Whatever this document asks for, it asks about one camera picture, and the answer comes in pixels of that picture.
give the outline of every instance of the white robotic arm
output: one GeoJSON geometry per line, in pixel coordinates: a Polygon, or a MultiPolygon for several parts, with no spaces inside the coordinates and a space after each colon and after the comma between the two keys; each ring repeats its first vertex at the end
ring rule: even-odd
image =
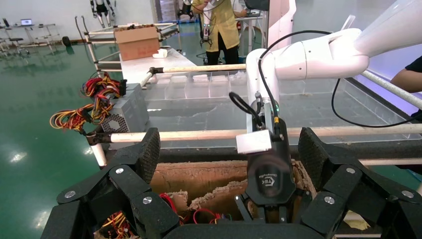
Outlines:
{"type": "MultiPolygon", "coordinates": [[[[367,69],[372,56],[422,43],[421,12],[422,0],[397,0],[364,31],[346,29],[269,52],[262,70],[272,95],[278,102],[277,80],[353,77],[367,69]]],[[[264,51],[246,58],[249,104],[256,92],[268,97],[257,67],[264,51]]]]}

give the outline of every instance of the yellow shirt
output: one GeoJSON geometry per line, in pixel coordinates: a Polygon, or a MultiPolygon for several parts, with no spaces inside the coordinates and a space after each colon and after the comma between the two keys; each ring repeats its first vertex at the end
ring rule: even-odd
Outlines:
{"type": "MultiPolygon", "coordinates": [[[[194,0],[192,6],[204,4],[204,0],[194,0]]],[[[239,34],[237,32],[236,20],[234,20],[233,8],[230,0],[219,0],[214,2],[214,9],[211,10],[211,25],[209,39],[212,45],[204,43],[206,51],[218,51],[218,33],[220,33],[227,49],[239,45],[239,34]]],[[[201,13],[201,22],[204,23],[204,14],[201,13]]]]}

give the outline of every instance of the black sleeve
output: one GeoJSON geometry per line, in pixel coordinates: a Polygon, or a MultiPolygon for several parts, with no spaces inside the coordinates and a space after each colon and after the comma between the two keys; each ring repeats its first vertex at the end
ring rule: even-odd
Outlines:
{"type": "Polygon", "coordinates": [[[422,56],[412,62],[409,66],[405,67],[408,71],[415,71],[422,73],[422,56]]]}

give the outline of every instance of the colorful wires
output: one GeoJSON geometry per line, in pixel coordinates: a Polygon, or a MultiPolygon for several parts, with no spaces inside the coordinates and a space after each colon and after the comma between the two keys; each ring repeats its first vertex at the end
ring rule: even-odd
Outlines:
{"type": "Polygon", "coordinates": [[[120,97],[120,82],[112,80],[107,72],[104,77],[90,78],[82,85],[81,92],[94,98],[93,104],[85,105],[76,110],[59,111],[50,118],[50,125],[56,129],[72,129],[85,134],[86,122],[99,125],[104,122],[113,108],[110,99],[120,97]]]}
{"type": "Polygon", "coordinates": [[[195,223],[195,224],[198,224],[197,219],[196,219],[196,215],[197,215],[197,213],[198,213],[198,212],[207,212],[207,213],[211,214],[211,215],[214,217],[214,218],[213,218],[213,219],[209,222],[209,224],[212,224],[212,223],[217,224],[217,220],[222,218],[222,217],[221,217],[221,216],[222,216],[222,214],[213,213],[211,210],[206,209],[206,208],[200,208],[200,209],[196,210],[196,211],[194,212],[194,215],[193,215],[193,219],[194,219],[194,223],[195,223]]]}
{"type": "Polygon", "coordinates": [[[106,233],[108,234],[109,238],[114,238],[115,235],[117,235],[116,239],[123,239],[134,235],[130,231],[129,222],[122,212],[114,213],[109,218],[107,218],[107,221],[103,224],[101,229],[103,230],[103,234],[104,229],[107,230],[106,233]]]}
{"type": "MultiPolygon", "coordinates": [[[[176,206],[174,205],[173,200],[170,198],[170,196],[167,193],[161,193],[160,198],[162,198],[170,206],[170,208],[173,210],[173,212],[175,212],[177,214],[176,206]]],[[[178,216],[179,216],[180,225],[186,224],[186,222],[189,219],[189,215],[186,215],[185,217],[182,217],[180,215],[178,215],[178,216]]]]}

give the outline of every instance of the wooden pole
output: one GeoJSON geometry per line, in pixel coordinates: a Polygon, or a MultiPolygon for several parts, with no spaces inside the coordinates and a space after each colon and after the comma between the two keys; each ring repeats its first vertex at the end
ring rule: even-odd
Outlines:
{"type": "Polygon", "coordinates": [[[232,71],[232,70],[244,70],[246,64],[234,64],[234,65],[215,65],[215,66],[187,66],[187,67],[164,67],[164,73],[175,73],[175,72],[192,72],[192,71],[232,71]]]}
{"type": "MultiPolygon", "coordinates": [[[[422,133],[421,124],[403,124],[388,128],[364,128],[360,126],[312,127],[319,137],[348,135],[379,135],[422,133]]],[[[302,128],[288,128],[289,137],[299,137],[302,128]]],[[[245,129],[160,132],[161,141],[234,139],[246,133],[245,129]]],[[[146,133],[112,133],[112,142],[141,142],[146,133]]]]}

